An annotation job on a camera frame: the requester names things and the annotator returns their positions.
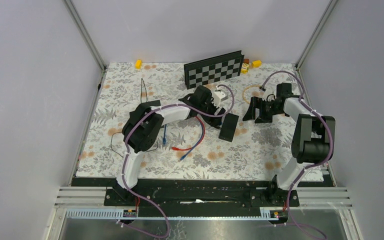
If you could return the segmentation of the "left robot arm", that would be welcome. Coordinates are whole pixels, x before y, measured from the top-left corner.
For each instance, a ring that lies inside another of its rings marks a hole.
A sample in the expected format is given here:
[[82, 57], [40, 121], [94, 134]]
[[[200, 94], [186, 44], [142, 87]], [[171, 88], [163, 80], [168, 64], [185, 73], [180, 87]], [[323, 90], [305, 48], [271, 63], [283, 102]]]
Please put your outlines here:
[[199, 86], [175, 103], [162, 106], [159, 100], [155, 100], [141, 103], [131, 111], [121, 132], [125, 152], [121, 172], [116, 177], [121, 186], [116, 192], [116, 199], [124, 206], [134, 202], [132, 188], [138, 183], [143, 155], [154, 145], [163, 126], [200, 115], [208, 125], [220, 127], [222, 117], [227, 113], [221, 103], [227, 99], [228, 95], [220, 89], [211, 91]]

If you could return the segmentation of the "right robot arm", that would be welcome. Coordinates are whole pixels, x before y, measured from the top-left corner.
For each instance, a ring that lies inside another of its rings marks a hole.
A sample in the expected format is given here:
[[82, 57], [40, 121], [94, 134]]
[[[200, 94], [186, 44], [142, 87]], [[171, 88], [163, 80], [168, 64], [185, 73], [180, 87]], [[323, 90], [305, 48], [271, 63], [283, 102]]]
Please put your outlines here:
[[251, 97], [243, 121], [271, 123], [280, 114], [291, 117], [296, 126], [290, 147], [292, 157], [273, 178], [275, 187], [266, 193], [267, 201], [273, 206], [281, 205], [287, 199], [285, 191], [293, 190], [310, 169], [332, 158], [336, 128], [334, 117], [311, 108], [301, 96], [293, 94], [290, 83], [278, 84], [273, 100]]

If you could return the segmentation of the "black ribbed network switch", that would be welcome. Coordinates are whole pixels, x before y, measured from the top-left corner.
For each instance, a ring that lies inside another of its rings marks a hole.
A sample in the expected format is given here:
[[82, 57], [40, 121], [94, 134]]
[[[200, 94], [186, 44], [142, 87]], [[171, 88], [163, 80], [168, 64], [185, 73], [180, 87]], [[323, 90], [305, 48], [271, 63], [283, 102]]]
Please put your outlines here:
[[238, 115], [228, 113], [224, 117], [218, 138], [231, 143], [235, 136], [238, 121]]

